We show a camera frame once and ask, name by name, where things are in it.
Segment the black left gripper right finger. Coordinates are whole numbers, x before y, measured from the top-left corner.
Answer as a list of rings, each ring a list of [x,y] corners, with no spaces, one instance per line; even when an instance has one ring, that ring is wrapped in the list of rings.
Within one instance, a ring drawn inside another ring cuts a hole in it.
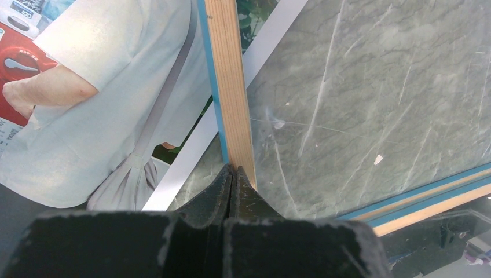
[[[258,195],[242,167],[224,223],[225,277],[390,277],[381,240],[366,223],[289,220]]]

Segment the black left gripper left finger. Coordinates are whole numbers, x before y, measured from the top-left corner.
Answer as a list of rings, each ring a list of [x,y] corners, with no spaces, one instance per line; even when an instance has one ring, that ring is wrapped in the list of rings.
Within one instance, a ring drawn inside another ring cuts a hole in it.
[[[3,277],[221,277],[233,169],[175,211],[67,211],[38,217]]]

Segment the colourful photo poster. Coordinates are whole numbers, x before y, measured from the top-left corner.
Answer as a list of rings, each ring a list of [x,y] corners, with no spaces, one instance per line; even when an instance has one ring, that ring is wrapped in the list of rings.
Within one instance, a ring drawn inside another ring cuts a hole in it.
[[[1,155],[27,204],[140,211],[156,146],[181,145],[211,97],[198,1],[75,1],[34,39],[56,66],[9,82],[28,121]]]

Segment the wooden picture frame with glass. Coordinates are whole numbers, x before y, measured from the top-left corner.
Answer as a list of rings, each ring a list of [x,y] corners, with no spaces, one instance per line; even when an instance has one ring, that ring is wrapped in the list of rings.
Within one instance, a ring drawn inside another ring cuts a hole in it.
[[[389,233],[490,194],[489,1],[238,1],[254,156],[285,218]]]

